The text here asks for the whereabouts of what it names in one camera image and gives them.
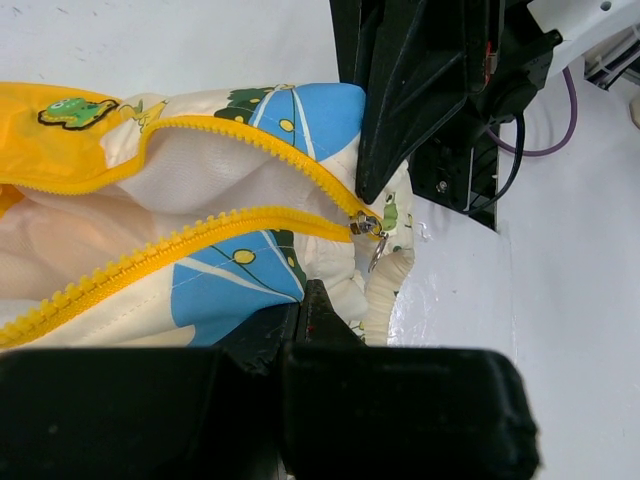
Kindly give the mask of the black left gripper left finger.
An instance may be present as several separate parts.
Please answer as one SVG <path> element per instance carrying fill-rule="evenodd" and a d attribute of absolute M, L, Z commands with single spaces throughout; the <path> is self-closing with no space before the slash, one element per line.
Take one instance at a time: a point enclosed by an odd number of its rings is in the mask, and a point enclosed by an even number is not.
<path fill-rule="evenodd" d="M 213 347 L 31 348 L 1 357 L 5 479 L 283 479 L 272 373 L 295 304 Z"/>

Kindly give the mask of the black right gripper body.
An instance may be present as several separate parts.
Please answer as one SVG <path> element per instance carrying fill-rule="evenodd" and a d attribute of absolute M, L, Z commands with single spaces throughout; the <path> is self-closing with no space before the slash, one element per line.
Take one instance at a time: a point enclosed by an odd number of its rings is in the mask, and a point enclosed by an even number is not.
<path fill-rule="evenodd" d="M 417 196 L 494 227 L 498 201 L 510 187 L 497 179 L 499 127 L 522 121 L 546 82 L 562 37 L 542 29 L 525 1 L 452 1 L 467 4 L 468 94 L 461 108 L 402 162 L 409 165 Z M 361 29 L 375 2 L 330 4 L 340 80 L 362 89 Z"/>

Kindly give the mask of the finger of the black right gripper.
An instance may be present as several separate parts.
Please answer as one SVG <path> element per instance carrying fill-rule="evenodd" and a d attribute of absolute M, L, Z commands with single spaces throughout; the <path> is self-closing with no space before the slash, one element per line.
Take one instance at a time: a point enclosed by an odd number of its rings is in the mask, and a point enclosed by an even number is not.
<path fill-rule="evenodd" d="M 467 4 L 377 1 L 361 33 L 366 104 L 356 192 L 370 204 L 466 100 Z"/>

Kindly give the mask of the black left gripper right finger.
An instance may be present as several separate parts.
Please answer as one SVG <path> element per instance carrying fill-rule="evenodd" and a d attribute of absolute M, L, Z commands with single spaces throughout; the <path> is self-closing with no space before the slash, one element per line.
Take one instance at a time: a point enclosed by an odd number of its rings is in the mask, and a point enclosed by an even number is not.
<path fill-rule="evenodd" d="M 298 479 L 530 479 L 524 382 L 485 349 L 374 347 L 306 286 L 280 357 L 281 448 Z"/>

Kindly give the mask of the yellow cream dinosaur kids jacket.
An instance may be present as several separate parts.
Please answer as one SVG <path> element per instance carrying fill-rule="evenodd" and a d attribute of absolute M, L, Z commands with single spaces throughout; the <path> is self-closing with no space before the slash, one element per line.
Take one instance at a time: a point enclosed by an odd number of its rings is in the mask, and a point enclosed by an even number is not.
<path fill-rule="evenodd" d="M 411 182 L 356 190 L 365 93 L 312 83 L 127 99 L 1 86 L 1 347 L 211 346 L 320 281 L 388 341 Z"/>

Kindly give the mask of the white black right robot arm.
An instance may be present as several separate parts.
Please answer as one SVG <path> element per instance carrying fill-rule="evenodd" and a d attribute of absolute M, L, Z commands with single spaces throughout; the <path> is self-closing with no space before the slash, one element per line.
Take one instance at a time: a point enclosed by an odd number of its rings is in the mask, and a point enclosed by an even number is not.
<path fill-rule="evenodd" d="M 372 203 L 407 162 L 416 195 L 489 226 L 548 78 L 639 28 L 635 1 L 334 1 L 331 15 L 340 79 L 366 94 L 358 196 Z"/>

